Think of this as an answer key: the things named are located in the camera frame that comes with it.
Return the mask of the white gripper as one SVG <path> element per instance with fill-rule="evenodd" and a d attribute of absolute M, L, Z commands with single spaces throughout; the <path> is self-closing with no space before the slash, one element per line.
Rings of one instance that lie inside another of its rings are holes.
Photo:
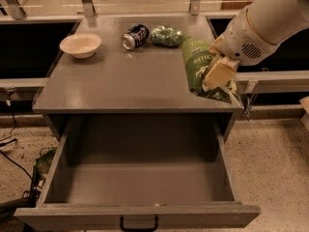
<path fill-rule="evenodd" d="M 213 90 L 225 85 L 235 77 L 239 64 L 257 65 L 275 51 L 275 44 L 266 42 L 258 35 L 245 7 L 209 46 L 210 53 L 224 54 L 225 57 L 216 55 L 213 58 L 202 80 L 203 89 Z"/>

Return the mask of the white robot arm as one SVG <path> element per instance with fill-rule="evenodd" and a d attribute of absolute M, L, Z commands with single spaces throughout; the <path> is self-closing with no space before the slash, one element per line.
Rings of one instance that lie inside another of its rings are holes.
<path fill-rule="evenodd" d="M 210 45 L 215 55 L 202 87 L 213 90 L 233 79 L 239 66 L 254 66 L 294 34 L 309 28 L 309 0 L 255 0 Z"/>

